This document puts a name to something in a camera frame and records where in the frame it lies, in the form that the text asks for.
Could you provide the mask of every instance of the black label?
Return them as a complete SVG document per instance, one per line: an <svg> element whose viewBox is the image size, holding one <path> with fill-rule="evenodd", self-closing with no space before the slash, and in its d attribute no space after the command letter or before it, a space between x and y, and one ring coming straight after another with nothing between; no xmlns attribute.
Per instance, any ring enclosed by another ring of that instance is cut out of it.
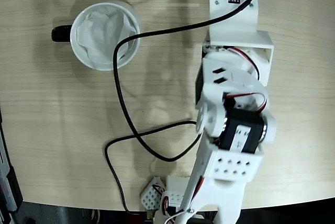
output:
<svg viewBox="0 0 335 224"><path fill-rule="evenodd" d="M241 0L228 0L228 3L236 3L236 4L240 4Z"/></svg>

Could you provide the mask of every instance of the table surface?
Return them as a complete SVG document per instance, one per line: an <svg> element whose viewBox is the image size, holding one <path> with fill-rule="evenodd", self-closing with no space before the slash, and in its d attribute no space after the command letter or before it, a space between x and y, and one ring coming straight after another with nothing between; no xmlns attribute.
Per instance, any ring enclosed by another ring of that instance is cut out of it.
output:
<svg viewBox="0 0 335 224"><path fill-rule="evenodd" d="M51 29L71 24L90 4L109 0L0 0L0 106L12 164L25 201L122 209L103 145L130 134L112 72L82 65ZM124 0L143 31L208 18L208 0ZM300 203L335 196L335 2L259 0L259 29L275 53L267 90L278 122L276 141L248 184L243 207ZM206 28L146 38L120 70L126 104L139 130L196 118L194 81ZM194 126L146 137L166 156L195 138ZM155 175L190 175L194 148L175 163L147 153L136 140L109 151L131 210Z"/></svg>

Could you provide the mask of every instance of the black mug handle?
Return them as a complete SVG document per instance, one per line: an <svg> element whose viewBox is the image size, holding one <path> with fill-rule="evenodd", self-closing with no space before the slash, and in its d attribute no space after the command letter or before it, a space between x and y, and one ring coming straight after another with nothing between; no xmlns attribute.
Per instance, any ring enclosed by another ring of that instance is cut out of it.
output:
<svg viewBox="0 0 335 224"><path fill-rule="evenodd" d="M54 42L70 42L72 25L62 25L52 29L51 39Z"/></svg>

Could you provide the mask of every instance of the cup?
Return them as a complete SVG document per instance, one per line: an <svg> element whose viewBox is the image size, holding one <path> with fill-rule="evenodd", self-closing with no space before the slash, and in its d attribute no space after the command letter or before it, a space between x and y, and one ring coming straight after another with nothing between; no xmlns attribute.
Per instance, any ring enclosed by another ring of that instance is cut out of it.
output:
<svg viewBox="0 0 335 224"><path fill-rule="evenodd" d="M129 4L121 1L111 1L111 2L104 2L104 3L97 3L85 8L81 11L78 16L75 18L72 25L62 25L53 28L51 32L51 38L54 42L69 42L72 47L72 51L75 56L85 64L87 67L91 69L99 70L99 71L112 71L113 70L113 63L98 63L92 61L88 55L86 49L78 44L77 41L77 28L82 22L84 21L85 17L94 11L98 7L106 7L112 6L117 8L118 10L122 11L123 14L128 18L129 23L135 28L136 33L141 33L140 28L140 17L135 9L130 6ZM130 60L135 56L140 46L140 38L136 39L132 46L128 49L128 51L118 60L117 67L118 69L122 66L126 65L130 62Z"/></svg>

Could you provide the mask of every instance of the hole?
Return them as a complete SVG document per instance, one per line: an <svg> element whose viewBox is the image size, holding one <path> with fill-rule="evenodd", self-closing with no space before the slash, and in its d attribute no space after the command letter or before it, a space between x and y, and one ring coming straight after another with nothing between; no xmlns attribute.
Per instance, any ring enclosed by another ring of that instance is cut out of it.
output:
<svg viewBox="0 0 335 224"><path fill-rule="evenodd" d="M219 69L217 69L217 70L214 70L213 73L215 73L215 74L219 74L219 73L222 73L222 72L224 72L224 71L226 71L226 70L223 69L223 68L219 68Z"/></svg>
<svg viewBox="0 0 335 224"><path fill-rule="evenodd" d="M216 83L216 84L221 84L221 83L223 83L224 81L226 81L227 79L225 79L224 77L221 77L221 78L219 78L219 79L216 79L216 80L214 80L214 83Z"/></svg>

